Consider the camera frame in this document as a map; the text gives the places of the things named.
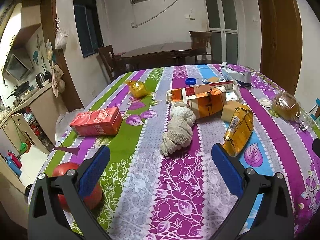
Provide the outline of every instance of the red juice carton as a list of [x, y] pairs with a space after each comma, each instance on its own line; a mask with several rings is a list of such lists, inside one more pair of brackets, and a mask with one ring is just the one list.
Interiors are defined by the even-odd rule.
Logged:
[[118, 107], [89, 111], [77, 114], [70, 127], [77, 135], [116, 135], [122, 122]]

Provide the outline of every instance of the blue bottle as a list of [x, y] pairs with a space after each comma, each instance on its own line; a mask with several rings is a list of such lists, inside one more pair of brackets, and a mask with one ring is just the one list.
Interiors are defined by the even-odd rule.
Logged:
[[19, 170], [19, 168], [17, 167], [17, 165], [12, 161], [12, 158], [10, 156], [7, 156], [7, 164], [9, 165], [9, 167], [11, 168], [11, 170], [13, 170], [13, 172], [15, 174], [17, 174], [18, 177], [20, 177], [21, 175], [21, 170]]

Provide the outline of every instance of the dining table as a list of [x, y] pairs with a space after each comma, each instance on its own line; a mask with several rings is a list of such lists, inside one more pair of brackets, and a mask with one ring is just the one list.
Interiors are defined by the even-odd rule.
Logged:
[[[178, 155], [163, 156], [160, 144], [170, 119], [167, 90], [187, 87], [188, 77], [195, 78], [196, 84], [220, 77], [220, 67], [180, 65], [121, 75], [85, 109], [117, 106], [123, 118], [118, 134], [81, 137], [69, 128], [39, 173], [52, 176], [57, 165], [81, 164], [107, 145], [110, 161], [99, 180], [102, 205], [92, 212], [112, 239], [209, 239], [237, 201], [211, 158], [213, 144], [224, 142], [229, 123], [221, 120], [221, 112], [196, 120], [190, 146]], [[254, 129], [239, 160], [262, 175], [283, 174], [292, 200], [294, 233], [298, 234], [320, 204], [320, 158], [312, 150], [316, 134], [311, 128], [297, 130], [259, 103], [261, 98], [272, 99], [283, 91], [281, 87], [252, 68], [228, 67], [252, 76], [251, 87], [241, 87], [240, 92], [243, 103], [253, 111]], [[148, 95], [135, 98], [125, 80], [142, 81]], [[257, 196], [242, 232], [252, 226], [262, 196]], [[72, 230], [80, 233], [72, 215], [65, 215]]]
[[152, 63], [158, 60], [174, 59], [176, 64], [185, 64], [186, 57], [196, 57], [206, 53], [205, 48], [194, 47], [192, 42], [168, 42], [163, 44], [150, 45], [128, 51], [121, 55], [125, 64], [139, 70], [142, 63]]

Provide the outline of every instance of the floral tablecloth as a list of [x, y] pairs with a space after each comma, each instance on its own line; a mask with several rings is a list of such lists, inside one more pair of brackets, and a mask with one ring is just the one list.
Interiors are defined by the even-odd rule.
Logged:
[[[312, 151], [316, 135], [311, 129], [297, 133], [259, 104], [259, 98], [272, 98], [278, 93], [279, 86], [247, 67], [230, 67], [251, 71], [253, 80], [250, 90], [241, 88], [244, 102], [254, 112], [254, 132], [241, 153], [241, 163], [254, 167], [259, 174], [284, 174], [298, 233], [320, 202], [320, 160]], [[118, 106], [124, 119], [118, 135], [77, 137], [68, 130], [60, 139], [62, 145], [50, 153], [41, 171], [50, 176], [59, 163], [81, 163], [101, 145], [108, 145], [111, 159], [100, 180], [103, 204], [94, 215], [114, 240], [209, 239], [237, 200], [211, 159], [212, 145], [223, 143], [229, 124], [219, 115], [197, 120], [190, 147], [175, 158], [164, 158], [159, 146], [169, 118], [166, 91], [186, 87], [187, 77], [202, 84], [203, 78], [212, 76], [220, 76], [220, 65], [175, 66], [120, 76], [86, 109]], [[143, 81], [150, 94], [141, 100], [132, 97], [123, 84], [127, 79]], [[250, 159], [253, 155], [257, 156], [255, 160]], [[261, 198], [262, 194], [244, 231], [252, 225]], [[80, 232], [72, 216], [66, 214], [72, 229]]]

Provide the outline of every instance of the sponge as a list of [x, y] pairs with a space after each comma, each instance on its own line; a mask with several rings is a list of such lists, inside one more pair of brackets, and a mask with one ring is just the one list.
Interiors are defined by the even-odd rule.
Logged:
[[231, 122], [233, 114], [235, 113], [235, 109], [237, 107], [242, 107], [243, 105], [239, 102], [229, 100], [224, 106], [222, 110], [221, 119], [225, 122]]

